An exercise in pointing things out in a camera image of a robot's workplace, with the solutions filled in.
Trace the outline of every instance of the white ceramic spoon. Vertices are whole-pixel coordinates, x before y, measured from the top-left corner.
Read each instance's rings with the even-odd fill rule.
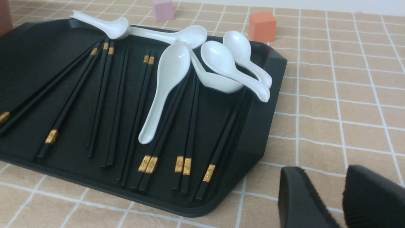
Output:
[[[252,48],[249,40],[242,33],[229,31],[224,35],[222,43],[230,50],[235,62],[239,66],[252,72],[267,88],[271,87],[273,83],[271,76],[265,70],[250,61]]]
[[[174,43],[163,52],[158,64],[155,98],[138,137],[141,144],[148,144],[154,138],[167,96],[187,75],[189,68],[190,53],[184,44]]]
[[[238,71],[231,52],[223,44],[208,41],[201,46],[201,57],[214,72],[233,79],[252,90],[263,102],[270,99],[270,90],[258,80]]]
[[[178,32],[158,32],[145,28],[131,27],[125,17],[107,22],[78,11],[73,11],[73,15],[70,17],[99,28],[105,32],[110,39],[123,39],[128,35],[134,35],[173,44],[174,40],[179,37],[194,49],[207,41],[208,35],[207,30],[198,25],[190,26]]]
[[[201,62],[198,60],[198,57],[196,56],[194,51],[191,50],[190,46],[186,42],[182,41],[179,38],[176,38],[175,42],[180,42],[187,46],[188,51],[190,52],[191,62],[194,66],[197,76],[205,87],[228,94],[234,93],[243,87],[242,84],[235,80],[218,74],[207,72]]]

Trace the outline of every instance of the brown object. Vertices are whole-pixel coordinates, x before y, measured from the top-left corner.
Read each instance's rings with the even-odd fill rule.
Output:
[[[275,40],[277,20],[270,12],[252,13],[249,21],[249,38],[267,43]]]
[[[13,29],[9,0],[0,0],[0,36]]]

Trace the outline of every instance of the black tray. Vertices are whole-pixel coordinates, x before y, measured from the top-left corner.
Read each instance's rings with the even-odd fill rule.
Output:
[[[12,108],[55,75],[62,66],[103,36],[100,30],[92,26],[75,19],[63,19],[25,23],[1,37],[0,113]],[[208,40],[222,42],[222,38],[219,37],[209,36]],[[131,52],[116,156],[116,162],[123,162],[124,145],[130,134],[130,113],[145,49],[156,49],[158,61],[159,56],[168,47],[166,43],[134,36],[115,41],[117,60],[113,60],[111,67],[99,128],[99,140],[93,159],[87,158],[85,144],[97,82],[97,70],[89,76],[47,159],[30,162],[38,146],[43,144],[49,132],[50,121],[56,116],[66,92],[77,78],[80,70],[78,67],[7,135],[0,137],[0,160],[181,216],[206,215],[219,205],[263,156],[287,60],[267,45],[251,42],[252,61],[258,63],[273,78],[271,98],[268,103],[260,102],[249,90],[239,100],[243,89],[226,95],[200,85],[190,191],[187,195],[171,190],[177,147],[185,126],[183,119],[189,108],[187,99],[182,100],[159,157],[159,164],[150,180],[148,191],[140,194],[130,191],[129,187],[133,181],[133,174],[137,171],[150,144],[137,144],[126,187],[121,187],[117,181],[119,166],[115,165],[108,170],[100,168],[102,155],[108,148],[114,113],[114,97],[109,95],[115,93],[119,72],[118,59],[128,45],[131,46]],[[195,49],[195,53],[200,57],[200,48]],[[157,65],[151,76],[141,124],[145,121],[156,90],[156,71]],[[193,75],[194,70],[190,67],[188,77]],[[189,80],[183,97],[189,97],[194,93],[190,89],[191,82],[192,80]],[[224,150],[228,153],[223,153],[225,156],[220,158],[204,199],[190,201],[190,194],[201,182],[197,176],[205,172],[210,159],[209,155],[215,148],[226,122],[225,113],[235,103],[241,103],[242,107],[232,127],[231,137],[227,139]]]

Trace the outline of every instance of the pink block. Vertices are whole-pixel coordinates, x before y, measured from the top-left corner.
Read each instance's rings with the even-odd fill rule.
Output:
[[[155,17],[158,22],[175,19],[175,9],[172,0],[152,0],[152,3]]]

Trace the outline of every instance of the tiled floor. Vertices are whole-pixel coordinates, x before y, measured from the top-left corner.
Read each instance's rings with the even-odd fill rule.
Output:
[[[0,162],[0,227],[278,227],[279,172],[301,166],[344,226],[341,197],[349,164],[404,185],[405,17],[175,3],[176,20],[156,23],[150,0],[13,0],[15,25],[68,18],[210,35],[247,34],[249,13],[278,20],[270,46],[289,61],[266,153],[213,213],[184,218]]]

